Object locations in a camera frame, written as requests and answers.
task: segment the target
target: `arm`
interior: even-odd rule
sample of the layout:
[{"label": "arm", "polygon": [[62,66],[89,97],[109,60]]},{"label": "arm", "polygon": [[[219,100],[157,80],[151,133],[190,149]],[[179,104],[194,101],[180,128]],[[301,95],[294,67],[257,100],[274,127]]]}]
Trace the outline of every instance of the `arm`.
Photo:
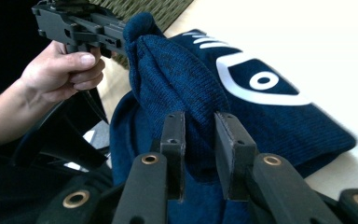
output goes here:
[{"label": "arm", "polygon": [[43,50],[0,94],[0,145],[24,135],[53,106],[103,79],[98,49],[65,54],[58,42]]}]

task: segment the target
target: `white eye logo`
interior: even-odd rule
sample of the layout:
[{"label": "white eye logo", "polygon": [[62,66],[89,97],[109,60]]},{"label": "white eye logo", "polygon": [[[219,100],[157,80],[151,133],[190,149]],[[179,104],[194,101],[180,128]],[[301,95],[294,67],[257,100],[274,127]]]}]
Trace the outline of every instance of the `white eye logo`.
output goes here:
[{"label": "white eye logo", "polygon": [[[251,77],[249,85],[253,89],[258,91],[247,90],[244,87],[238,85],[229,73],[228,68],[236,64],[245,63],[252,59],[253,57],[249,57],[243,52],[238,52],[222,56],[216,60],[216,67],[219,73],[220,80],[222,81],[223,86],[226,88],[227,91],[244,101],[261,105],[310,104],[310,100],[308,100],[300,93],[298,95],[289,95],[259,92],[270,89],[276,84],[278,84],[279,77],[271,72],[260,72]],[[267,80],[267,82],[261,82],[260,80],[262,78]]]}]

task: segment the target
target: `black device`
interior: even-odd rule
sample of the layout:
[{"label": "black device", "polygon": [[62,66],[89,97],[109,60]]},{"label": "black device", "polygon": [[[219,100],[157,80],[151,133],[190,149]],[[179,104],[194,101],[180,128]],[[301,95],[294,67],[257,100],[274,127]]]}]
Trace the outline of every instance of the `black device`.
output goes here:
[{"label": "black device", "polygon": [[39,2],[32,11],[39,34],[65,44],[68,53],[98,47],[107,58],[111,51],[126,55],[125,22],[104,7],[88,0],[47,0]]}]

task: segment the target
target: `black bracket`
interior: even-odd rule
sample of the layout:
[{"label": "black bracket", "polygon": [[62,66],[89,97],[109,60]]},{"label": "black bracket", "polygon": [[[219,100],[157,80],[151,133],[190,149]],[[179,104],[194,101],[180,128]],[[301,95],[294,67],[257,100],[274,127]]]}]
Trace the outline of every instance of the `black bracket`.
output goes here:
[{"label": "black bracket", "polygon": [[167,200],[167,159],[156,152],[141,154],[133,161],[112,223],[166,223]]},{"label": "black bracket", "polygon": [[358,223],[358,189],[338,202],[312,190],[285,158],[258,154],[238,119],[215,113],[216,165],[226,199],[249,201],[254,223]]},{"label": "black bracket", "polygon": [[104,7],[88,0],[42,1],[32,11],[39,26],[39,34],[66,44],[68,53],[101,48],[103,56],[111,51],[126,55],[123,38],[125,22]]}]

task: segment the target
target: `blue knit fabric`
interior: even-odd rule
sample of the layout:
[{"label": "blue knit fabric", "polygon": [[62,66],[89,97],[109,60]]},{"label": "blue knit fabric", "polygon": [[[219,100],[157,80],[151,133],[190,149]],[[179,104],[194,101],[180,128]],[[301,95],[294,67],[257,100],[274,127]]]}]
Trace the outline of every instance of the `blue knit fabric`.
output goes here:
[{"label": "blue knit fabric", "polygon": [[[214,111],[234,114],[260,151],[285,157],[303,176],[355,144],[268,65],[200,31],[167,39],[150,14],[142,13],[127,23],[124,38],[132,91],[112,118],[114,181],[125,181],[134,157],[160,138],[167,114],[185,111],[186,196],[182,203],[169,202],[169,223],[250,222],[247,203],[222,196],[213,155]],[[231,56],[243,60],[227,66]]]}]

